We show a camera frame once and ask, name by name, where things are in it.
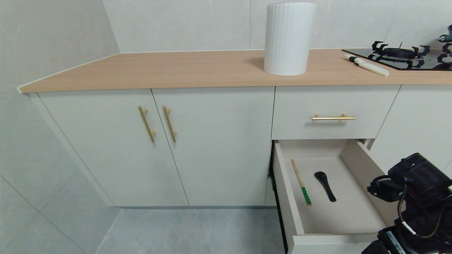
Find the gold handle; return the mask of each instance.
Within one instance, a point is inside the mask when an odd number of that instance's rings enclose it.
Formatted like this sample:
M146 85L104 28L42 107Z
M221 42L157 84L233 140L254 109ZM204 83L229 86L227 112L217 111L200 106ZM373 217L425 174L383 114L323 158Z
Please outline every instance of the gold handle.
M147 113L147 109L142 109L141 106L138 106L138 111L140 111L141 119L143 120L144 126L146 127L147 134L151 139L151 142L154 143L155 132L152 132L149 129L149 125L147 124L146 117L144 116Z
M315 114L312 120L356 120L356 117L349 117L347 114L342 114L341 117L321 117L319 114Z
M171 138L173 139L173 143L176 143L177 132L173 131L173 127L171 126L171 122L170 122L170 118L169 118L171 109L166 108L165 106L163 106L162 108L163 108L163 114L165 114L166 124L168 125L169 132L171 133Z

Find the chopstick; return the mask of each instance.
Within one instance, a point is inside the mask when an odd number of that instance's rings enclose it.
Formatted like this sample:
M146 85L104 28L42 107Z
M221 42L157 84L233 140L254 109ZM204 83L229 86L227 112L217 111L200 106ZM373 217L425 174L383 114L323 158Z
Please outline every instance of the chopstick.
M292 162L293 170L295 171L295 174L297 175L297 179L298 179L298 183L300 184L301 191L303 192L303 195L305 196L306 204L308 204L308 206L310 206L310 205L312 205L311 199L309 198L305 185L303 184L303 181L301 180L300 172L298 172L297 165L295 165L295 161L293 159L290 159L290 161Z

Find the white container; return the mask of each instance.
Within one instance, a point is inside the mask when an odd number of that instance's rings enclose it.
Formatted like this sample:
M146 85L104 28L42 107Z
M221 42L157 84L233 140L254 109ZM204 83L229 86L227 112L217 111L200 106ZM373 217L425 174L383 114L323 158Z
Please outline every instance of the white container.
M282 3L267 6L264 71L280 76L306 72L314 3Z

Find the floor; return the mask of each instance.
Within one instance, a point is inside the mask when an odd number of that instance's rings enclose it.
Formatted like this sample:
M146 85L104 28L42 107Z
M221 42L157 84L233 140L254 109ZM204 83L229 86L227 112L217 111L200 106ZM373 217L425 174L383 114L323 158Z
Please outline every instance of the floor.
M276 208L122 209L97 254L283 254Z

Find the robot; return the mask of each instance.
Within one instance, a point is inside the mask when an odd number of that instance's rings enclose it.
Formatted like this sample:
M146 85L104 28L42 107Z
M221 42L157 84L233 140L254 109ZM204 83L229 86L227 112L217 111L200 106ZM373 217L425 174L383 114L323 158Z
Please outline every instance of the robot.
M375 178L367 191L398 202L399 217L394 226L380 230L378 240L362 254L452 254L451 185L452 180L419 153Z

